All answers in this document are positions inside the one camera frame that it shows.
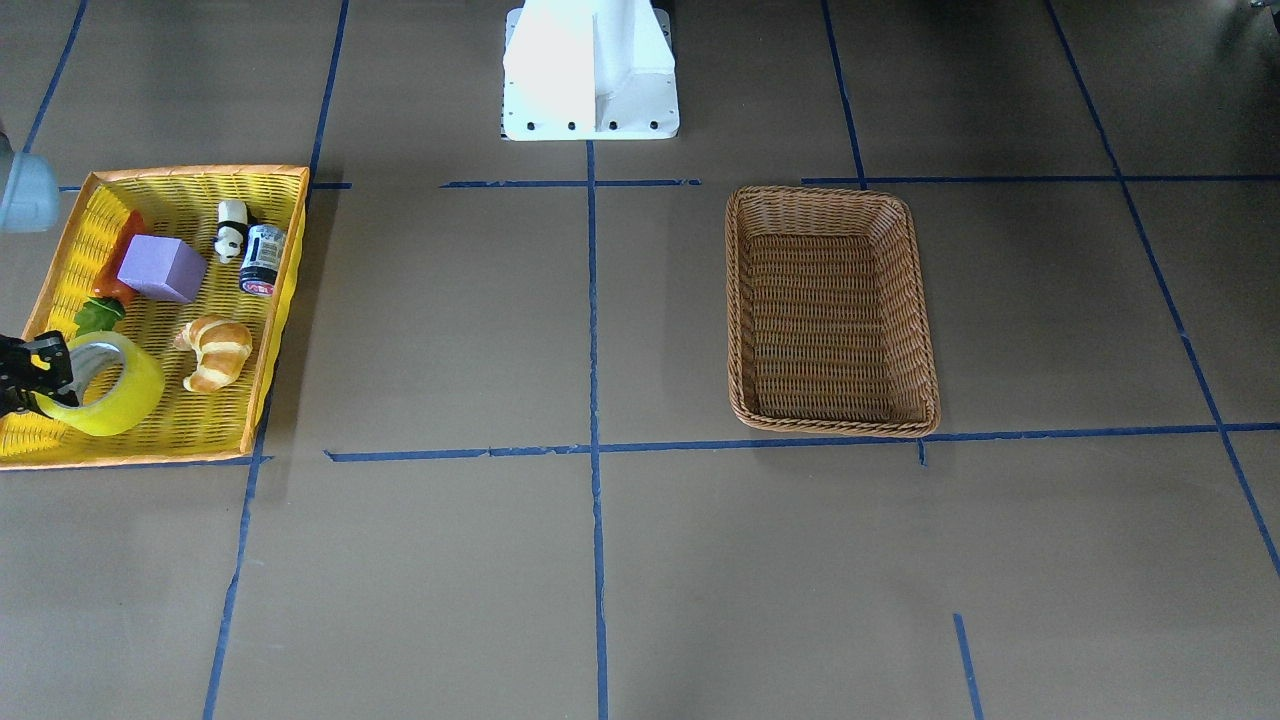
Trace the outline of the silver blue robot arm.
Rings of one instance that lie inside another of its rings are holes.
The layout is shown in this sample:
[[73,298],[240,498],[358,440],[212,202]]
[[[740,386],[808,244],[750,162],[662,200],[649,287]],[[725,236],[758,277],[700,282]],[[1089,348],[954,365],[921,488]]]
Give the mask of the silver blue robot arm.
[[[1,229],[24,234],[49,231],[56,219],[58,187],[44,158],[19,152],[1,136]],[[59,331],[32,340],[1,337],[1,414],[36,413],[38,398],[76,406],[74,372],[65,336]]]

